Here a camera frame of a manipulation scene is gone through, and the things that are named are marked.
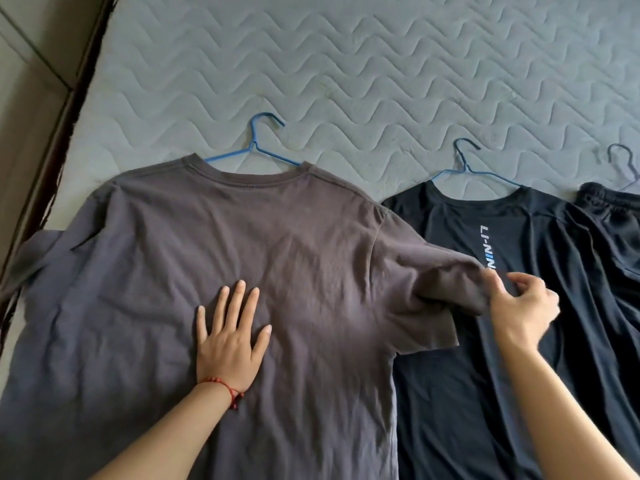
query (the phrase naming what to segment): red string bracelet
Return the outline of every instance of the red string bracelet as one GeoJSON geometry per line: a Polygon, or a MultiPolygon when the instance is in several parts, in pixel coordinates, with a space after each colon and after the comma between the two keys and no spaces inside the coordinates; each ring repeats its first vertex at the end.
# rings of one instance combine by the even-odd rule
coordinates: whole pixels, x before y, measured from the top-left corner
{"type": "Polygon", "coordinates": [[[244,392],[240,392],[233,389],[233,387],[229,387],[229,385],[219,377],[205,377],[203,380],[198,382],[198,384],[202,384],[203,382],[215,382],[217,384],[222,384],[224,387],[228,389],[229,394],[231,394],[231,405],[229,406],[229,409],[237,409],[238,408],[237,400],[242,399],[244,397],[244,392]]]}

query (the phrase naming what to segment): forearm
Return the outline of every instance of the forearm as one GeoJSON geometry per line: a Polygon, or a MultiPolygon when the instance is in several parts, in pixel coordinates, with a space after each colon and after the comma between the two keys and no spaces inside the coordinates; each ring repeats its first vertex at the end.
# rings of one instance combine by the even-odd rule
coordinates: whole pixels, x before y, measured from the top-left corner
{"type": "Polygon", "coordinates": [[[500,345],[546,480],[637,480],[542,355],[500,345]]]}
{"type": "Polygon", "coordinates": [[[187,478],[202,446],[230,403],[226,387],[215,383],[196,386],[92,480],[187,478]]]}

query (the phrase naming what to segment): blue hanger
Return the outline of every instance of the blue hanger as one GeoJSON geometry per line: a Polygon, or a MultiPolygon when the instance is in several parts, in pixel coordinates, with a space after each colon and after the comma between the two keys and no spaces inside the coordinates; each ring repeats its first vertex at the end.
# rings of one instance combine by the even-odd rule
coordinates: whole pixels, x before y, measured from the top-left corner
{"type": "Polygon", "coordinates": [[[255,149],[258,150],[260,153],[264,153],[265,155],[277,158],[278,160],[282,160],[284,162],[290,163],[290,164],[295,165],[295,166],[300,165],[300,163],[298,163],[298,162],[295,162],[293,160],[289,160],[288,158],[281,157],[280,155],[276,155],[275,153],[271,153],[268,150],[264,150],[264,149],[260,148],[260,146],[258,145],[258,139],[257,139],[258,136],[256,135],[256,132],[255,132],[255,120],[257,120],[257,119],[259,119],[259,118],[261,118],[263,116],[268,116],[270,118],[273,118],[274,120],[276,120],[278,122],[278,124],[280,124],[280,126],[284,126],[283,120],[281,120],[279,117],[277,117],[274,113],[272,113],[272,112],[259,112],[258,114],[254,115],[254,117],[252,117],[251,120],[249,121],[249,124],[251,125],[251,142],[249,142],[249,146],[247,146],[246,148],[243,148],[242,150],[237,150],[237,151],[231,152],[231,153],[225,153],[224,155],[219,155],[217,157],[205,158],[204,161],[213,162],[215,160],[222,160],[223,158],[234,157],[236,155],[242,155],[243,153],[249,153],[255,147],[255,149]]]}
{"type": "Polygon", "coordinates": [[[516,187],[520,186],[520,184],[517,184],[516,182],[514,182],[512,180],[509,180],[508,178],[501,177],[500,175],[498,175],[497,173],[494,173],[492,171],[476,171],[476,170],[473,170],[469,166],[469,163],[467,163],[467,159],[465,158],[464,153],[462,153],[462,151],[460,151],[460,148],[458,147],[458,142],[459,141],[466,141],[467,143],[469,143],[471,146],[473,146],[478,151],[480,151],[480,149],[481,149],[477,144],[475,144],[469,138],[457,138],[453,142],[453,147],[456,149],[456,152],[460,155],[460,158],[462,159],[462,170],[454,170],[452,168],[447,168],[445,170],[440,170],[433,177],[431,177],[429,179],[430,181],[434,181],[437,177],[441,176],[443,173],[472,173],[473,175],[491,175],[492,177],[497,177],[497,178],[500,178],[500,180],[504,180],[508,184],[515,185],[516,187]]]}
{"type": "Polygon", "coordinates": [[[627,162],[627,165],[629,167],[629,170],[631,170],[631,173],[634,174],[634,177],[636,178],[633,182],[631,182],[630,184],[625,185],[624,187],[622,187],[619,192],[622,192],[623,190],[628,189],[631,185],[638,183],[638,181],[640,180],[640,173],[638,173],[638,170],[636,170],[636,166],[634,165],[634,153],[631,151],[631,149],[629,149],[628,146],[624,145],[624,144],[620,144],[620,143],[614,143],[614,144],[610,144],[609,147],[607,148],[607,156],[609,157],[609,163],[612,163],[611,161],[611,149],[615,148],[622,148],[624,151],[626,151],[629,154],[629,161],[627,162]]]}

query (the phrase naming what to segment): person's right arm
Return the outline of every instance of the person's right arm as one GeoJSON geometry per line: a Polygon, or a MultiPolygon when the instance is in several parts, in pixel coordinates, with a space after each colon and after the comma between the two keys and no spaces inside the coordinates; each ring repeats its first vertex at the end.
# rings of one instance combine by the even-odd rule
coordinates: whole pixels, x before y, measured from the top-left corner
{"type": "Polygon", "coordinates": [[[559,313],[558,295],[544,281],[508,273],[522,291],[514,297],[500,276],[484,271],[495,338],[546,480],[638,480],[538,352],[559,313]]]}

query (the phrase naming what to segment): gray quilted mattress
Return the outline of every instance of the gray quilted mattress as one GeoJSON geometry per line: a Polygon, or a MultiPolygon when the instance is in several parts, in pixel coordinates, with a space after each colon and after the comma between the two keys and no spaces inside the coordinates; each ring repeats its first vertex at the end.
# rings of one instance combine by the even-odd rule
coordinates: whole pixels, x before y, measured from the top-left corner
{"type": "MultiPolygon", "coordinates": [[[[119,0],[46,224],[129,169],[248,142],[311,161],[382,200],[454,165],[571,199],[612,188],[640,152],[640,0],[119,0]]],[[[286,168],[251,153],[222,170],[286,168]]],[[[447,195],[491,199],[499,180],[448,177],[447,195]]],[[[19,310],[0,360],[4,385],[19,310]]]]}

